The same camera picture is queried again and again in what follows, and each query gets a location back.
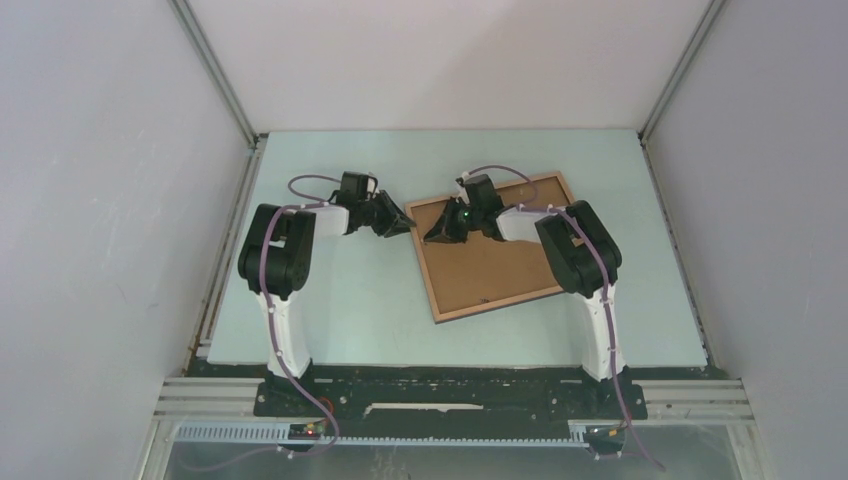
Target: cork board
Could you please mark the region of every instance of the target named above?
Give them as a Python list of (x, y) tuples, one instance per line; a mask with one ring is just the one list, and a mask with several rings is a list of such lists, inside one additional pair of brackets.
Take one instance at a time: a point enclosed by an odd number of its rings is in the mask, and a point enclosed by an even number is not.
[[(528, 205), (568, 205), (574, 195), (560, 172), (530, 177), (539, 195)], [(495, 185), (504, 205), (532, 194), (524, 180)], [(497, 242), (471, 232), (464, 244), (424, 243), (445, 207), (449, 195), (407, 203), (415, 220), (412, 241), (424, 277), (436, 323), (534, 300), (562, 292), (551, 274), (542, 246), (530, 242)]]

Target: white wall panel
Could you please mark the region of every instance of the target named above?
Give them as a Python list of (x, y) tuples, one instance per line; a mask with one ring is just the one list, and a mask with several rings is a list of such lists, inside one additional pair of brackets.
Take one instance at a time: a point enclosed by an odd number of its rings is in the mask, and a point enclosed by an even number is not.
[(165, 0), (4, 0), (0, 72), (0, 478), (131, 478), (245, 142)]
[(781, 479), (846, 476), (846, 17), (846, 2), (729, 2), (650, 145), (713, 346)]
[(257, 131), (639, 128), (707, 0), (194, 0)]

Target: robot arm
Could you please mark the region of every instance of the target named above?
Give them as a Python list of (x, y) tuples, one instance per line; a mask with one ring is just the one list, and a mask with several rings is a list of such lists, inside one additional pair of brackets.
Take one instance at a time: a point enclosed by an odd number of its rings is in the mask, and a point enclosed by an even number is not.
[(621, 349), (616, 348), (615, 372), (610, 365), (609, 326), (604, 311), (603, 275), (588, 247), (584, 245), (563, 214), (574, 219), (598, 251), (607, 270), (607, 302), (615, 327), (615, 282), (621, 266), (621, 252), (595, 211), (579, 200), (565, 207), (547, 209), (504, 206), (487, 175), (458, 179), (460, 193), (445, 206), (436, 225), (424, 236), (425, 242), (463, 243), (472, 231), (497, 241), (540, 243), (557, 283), (567, 293), (580, 294), (582, 321), (590, 338), (582, 352), (583, 369), (595, 380), (611, 378), (624, 367)]
[[(275, 358), (281, 352), (286, 367), (299, 378), (312, 357), (296, 300), (309, 276), (314, 240), (347, 235), (363, 226), (370, 226), (378, 236), (392, 237), (408, 232), (415, 224), (386, 192), (377, 189), (376, 178), (360, 173), (345, 172), (339, 190), (333, 192), (330, 200), (308, 209), (259, 205), (239, 255), (238, 272), (256, 294), (264, 318), (269, 318), (269, 312), (259, 282), (260, 257), (271, 219), (280, 208), (283, 213), (274, 225), (265, 264), (265, 284), (273, 314), (270, 330), (276, 337), (270, 339), (268, 369), (285, 377)], [(273, 245), (281, 241), (285, 241), (283, 246)]]

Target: light blue board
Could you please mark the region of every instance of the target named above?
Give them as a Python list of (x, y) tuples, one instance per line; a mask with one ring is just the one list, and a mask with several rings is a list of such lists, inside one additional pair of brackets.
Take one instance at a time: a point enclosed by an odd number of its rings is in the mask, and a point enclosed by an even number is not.
[[(373, 172), (404, 203), (449, 194), (473, 167), (499, 163), (524, 173), (561, 171), (592, 204), (621, 248), (616, 288), (620, 343), (632, 366), (706, 364), (665, 223), (636, 133), (630, 130), (292, 132), (271, 134), (251, 197), (299, 203), (288, 179)], [(498, 181), (507, 173), (491, 172)], [(329, 195), (332, 184), (304, 181)], [(370, 229), (316, 243), (300, 297), (313, 359), (321, 364), (539, 366), (580, 364), (576, 303), (535, 300), (442, 325), (433, 323), (409, 235)], [(268, 333), (254, 295), (229, 275), (208, 360), (268, 360)]]

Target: glass panel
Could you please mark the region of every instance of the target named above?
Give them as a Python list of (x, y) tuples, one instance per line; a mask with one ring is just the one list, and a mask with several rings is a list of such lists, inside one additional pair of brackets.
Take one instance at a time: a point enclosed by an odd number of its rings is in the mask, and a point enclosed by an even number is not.
[[(302, 480), (368, 478), (380, 480), (524, 478), (568, 479), (739, 479), (724, 427), (641, 427), (651, 453), (668, 468), (657, 471), (640, 458), (594, 461), (577, 448), (546, 447), (352, 447), (338, 446), (317, 457), (289, 460), (273, 446), (178, 442), (168, 474), (172, 480), (296, 478)], [(634, 445), (625, 451), (634, 451)], [(260, 453), (212, 471), (222, 462), (257, 450)]]

